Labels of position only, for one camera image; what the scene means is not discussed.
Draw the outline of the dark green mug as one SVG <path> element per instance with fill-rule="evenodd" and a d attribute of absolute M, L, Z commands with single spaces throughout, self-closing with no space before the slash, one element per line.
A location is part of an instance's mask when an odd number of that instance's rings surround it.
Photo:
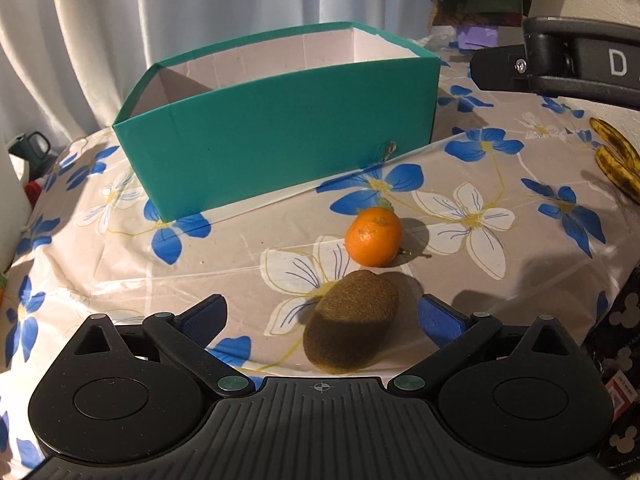
<path fill-rule="evenodd" d="M 9 144 L 9 153 L 28 162 L 29 181 L 43 177 L 58 158 L 49 140 L 39 131 L 17 136 Z"/>

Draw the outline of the brown kiwi fruit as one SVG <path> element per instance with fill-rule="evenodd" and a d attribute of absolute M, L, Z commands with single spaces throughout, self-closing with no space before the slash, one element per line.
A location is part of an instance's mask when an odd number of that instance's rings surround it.
<path fill-rule="evenodd" d="M 321 298 L 306 323 L 309 362 L 330 374 L 368 366 L 382 348 L 399 308 L 399 289 L 369 270 L 347 274 Z"/>

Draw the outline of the floral plastic tablecloth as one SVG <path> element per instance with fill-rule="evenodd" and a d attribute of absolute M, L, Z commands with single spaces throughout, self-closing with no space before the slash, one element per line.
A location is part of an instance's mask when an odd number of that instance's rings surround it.
<path fill-rule="evenodd" d="M 225 296 L 216 356 L 254 378 L 312 375 L 303 318 L 354 270 L 344 234 L 392 207 L 404 254 L 387 275 L 400 309 L 369 373 L 390 378 L 434 350 L 416 304 L 433 294 L 506 324 L 556 316 L 597 362 L 639 378 L 639 211 L 600 173 L 591 105 L 480 91 L 442 49 L 434 141 L 363 176 L 323 182 L 223 219 L 165 222 L 112 130 L 80 139 L 44 179 L 1 307 L 1 474 L 41 460 L 32 390 L 91 313 L 137 323 Z"/>

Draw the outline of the white curtain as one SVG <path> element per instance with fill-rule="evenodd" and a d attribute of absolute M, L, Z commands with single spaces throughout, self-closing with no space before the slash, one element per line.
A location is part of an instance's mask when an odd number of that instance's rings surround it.
<path fill-rule="evenodd" d="M 155 62 L 288 26 L 426 34 L 430 0 L 1 0 L 1 134 L 62 148 L 111 125 Z"/>

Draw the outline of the spotted banana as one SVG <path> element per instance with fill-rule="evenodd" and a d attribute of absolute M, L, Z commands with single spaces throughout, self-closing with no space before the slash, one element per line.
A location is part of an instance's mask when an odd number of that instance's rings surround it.
<path fill-rule="evenodd" d="M 639 177 L 621 162 L 608 146 L 600 145 L 596 149 L 594 159 L 605 177 L 616 188 L 629 196 L 639 194 Z"/>
<path fill-rule="evenodd" d="M 598 136 L 605 140 L 611 148 L 614 148 L 627 165 L 634 167 L 639 165 L 639 153 L 616 128 L 597 117 L 591 117 L 589 123 Z"/>

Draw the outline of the teal cardboard box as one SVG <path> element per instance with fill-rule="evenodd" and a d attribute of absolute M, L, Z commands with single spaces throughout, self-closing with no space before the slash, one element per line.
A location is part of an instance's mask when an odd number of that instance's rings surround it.
<path fill-rule="evenodd" d="M 439 72 L 363 24 L 277 29 L 153 64 L 113 127 L 162 219 L 252 208 L 429 144 Z"/>

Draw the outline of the small orange mandarin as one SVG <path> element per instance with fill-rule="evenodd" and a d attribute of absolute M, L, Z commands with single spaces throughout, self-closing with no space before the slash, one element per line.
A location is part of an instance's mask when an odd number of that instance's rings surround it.
<path fill-rule="evenodd" d="M 360 266 L 387 266 L 397 256 L 402 225 L 393 211 L 370 207 L 358 214 L 346 231 L 346 252 Z"/>

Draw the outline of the purple small box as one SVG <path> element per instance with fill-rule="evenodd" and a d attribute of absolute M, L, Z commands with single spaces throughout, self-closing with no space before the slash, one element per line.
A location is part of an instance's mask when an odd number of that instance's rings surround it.
<path fill-rule="evenodd" d="M 499 27 L 492 25 L 459 25 L 456 27 L 460 50 L 494 48 L 499 42 Z"/>

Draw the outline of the small red object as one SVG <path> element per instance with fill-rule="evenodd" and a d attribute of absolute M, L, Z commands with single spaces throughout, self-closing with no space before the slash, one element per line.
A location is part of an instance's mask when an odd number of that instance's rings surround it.
<path fill-rule="evenodd" d="M 29 181 L 24 186 L 24 192 L 27 196 L 30 206 L 32 208 L 35 208 L 35 204 L 37 203 L 37 200 L 42 193 L 42 183 L 38 180 Z"/>

